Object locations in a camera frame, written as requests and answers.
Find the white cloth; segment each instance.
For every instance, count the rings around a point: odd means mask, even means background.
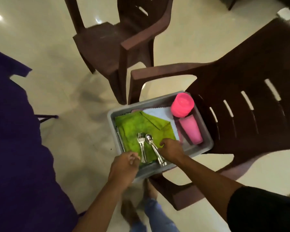
[[[176,140],[179,140],[178,131],[170,107],[148,108],[144,109],[143,112],[148,115],[155,116],[166,121],[170,121],[174,132],[174,136]]]

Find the pink plastic tumbler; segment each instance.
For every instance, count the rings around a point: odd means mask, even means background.
[[[179,93],[171,105],[171,112],[173,116],[184,118],[191,112],[193,107],[193,98],[187,93]]]
[[[193,115],[179,119],[179,122],[194,145],[203,142],[200,129]]]

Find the shiny floor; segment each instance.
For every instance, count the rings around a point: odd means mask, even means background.
[[[78,3],[87,27],[119,21],[116,0]],[[248,0],[239,1],[229,12],[219,0],[174,0],[171,24],[155,40],[155,65],[216,60],[273,19],[282,7],[276,0]],[[90,74],[74,44],[74,34],[64,0],[0,0],[0,51],[33,69],[27,78],[13,76],[13,80],[27,91],[35,113],[60,116],[41,125],[43,144],[54,155],[58,183],[82,212],[105,184],[116,155],[106,114],[120,105],[108,81],[98,72]],[[140,67],[144,66],[139,63],[132,68]],[[186,75],[149,82],[141,99],[185,90],[194,80]],[[195,159],[217,170],[232,155]],[[178,168],[165,176],[180,185],[189,182]],[[262,157],[239,182],[288,194],[290,151]],[[137,187],[129,192],[134,203],[140,195]],[[229,231],[206,199],[179,212],[161,195],[158,201],[180,231]],[[144,214],[140,215],[148,225]],[[128,229],[117,207],[109,231]]]

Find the forearm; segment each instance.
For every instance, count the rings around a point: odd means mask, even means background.
[[[118,183],[106,183],[73,232],[106,231],[123,190]]]
[[[214,209],[227,221],[227,207],[233,193],[243,185],[222,176],[189,156],[182,156],[176,165],[204,194]]]

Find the chair seat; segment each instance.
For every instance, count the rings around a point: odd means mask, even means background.
[[[127,25],[105,22],[86,28],[73,38],[85,59],[108,78],[118,70],[121,42],[136,33],[136,30]]]

